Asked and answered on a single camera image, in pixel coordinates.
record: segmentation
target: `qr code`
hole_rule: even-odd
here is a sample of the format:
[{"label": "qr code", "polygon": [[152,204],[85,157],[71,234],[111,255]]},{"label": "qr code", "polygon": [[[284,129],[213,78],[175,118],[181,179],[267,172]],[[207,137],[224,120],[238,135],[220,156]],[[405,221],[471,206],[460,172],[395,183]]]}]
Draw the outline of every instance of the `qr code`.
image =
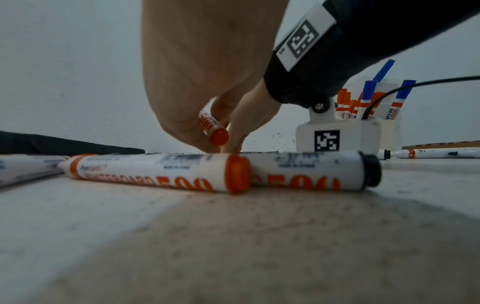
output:
[{"label": "qr code", "polygon": [[338,151],[340,149],[340,130],[315,131],[315,152]]},{"label": "qr code", "polygon": [[312,27],[310,22],[305,20],[295,33],[290,37],[286,45],[295,58],[299,58],[311,45],[319,34]]}]

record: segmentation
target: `black marker cap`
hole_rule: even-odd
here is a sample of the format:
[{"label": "black marker cap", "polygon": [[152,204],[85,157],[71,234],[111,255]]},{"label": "black marker cap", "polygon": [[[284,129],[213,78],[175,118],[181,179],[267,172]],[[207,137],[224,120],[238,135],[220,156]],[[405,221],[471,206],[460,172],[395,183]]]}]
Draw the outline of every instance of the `black marker cap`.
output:
[{"label": "black marker cap", "polygon": [[361,152],[359,152],[359,154],[365,173],[361,189],[363,190],[365,187],[377,187],[382,179],[382,167],[380,166],[379,159],[376,155],[364,155]]}]

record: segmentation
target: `table surface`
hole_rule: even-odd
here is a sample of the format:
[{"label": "table surface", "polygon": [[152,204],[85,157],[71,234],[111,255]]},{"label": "table surface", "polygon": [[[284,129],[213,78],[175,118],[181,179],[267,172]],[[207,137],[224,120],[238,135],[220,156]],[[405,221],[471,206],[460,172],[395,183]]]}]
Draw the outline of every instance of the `table surface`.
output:
[{"label": "table surface", "polygon": [[0,303],[480,302],[480,161],[382,165],[362,193],[0,190]]}]

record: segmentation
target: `wall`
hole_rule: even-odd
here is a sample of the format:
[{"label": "wall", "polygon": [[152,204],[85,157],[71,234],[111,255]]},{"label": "wall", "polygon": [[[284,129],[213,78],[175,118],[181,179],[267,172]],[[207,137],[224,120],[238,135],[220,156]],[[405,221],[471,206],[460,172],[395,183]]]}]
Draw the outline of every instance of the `wall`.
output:
[{"label": "wall", "polygon": [[[291,0],[278,41],[315,0]],[[0,3],[0,130],[157,152],[194,152],[159,127],[146,101],[140,2],[16,0]],[[395,56],[394,78],[480,74],[480,18]],[[365,73],[375,74],[381,64]],[[480,139],[478,84],[414,90],[402,114],[404,144]],[[245,150],[294,150],[308,112],[283,106]]]}]

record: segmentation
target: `pen holder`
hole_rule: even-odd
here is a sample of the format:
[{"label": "pen holder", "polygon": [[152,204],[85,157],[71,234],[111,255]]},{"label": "pen holder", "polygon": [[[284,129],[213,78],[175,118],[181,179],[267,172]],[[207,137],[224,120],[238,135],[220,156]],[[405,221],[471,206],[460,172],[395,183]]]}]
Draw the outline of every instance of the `pen holder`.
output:
[{"label": "pen holder", "polygon": [[402,148],[400,143],[400,119],[397,117],[394,120],[379,120],[381,135],[380,135],[380,150],[400,150]]}]

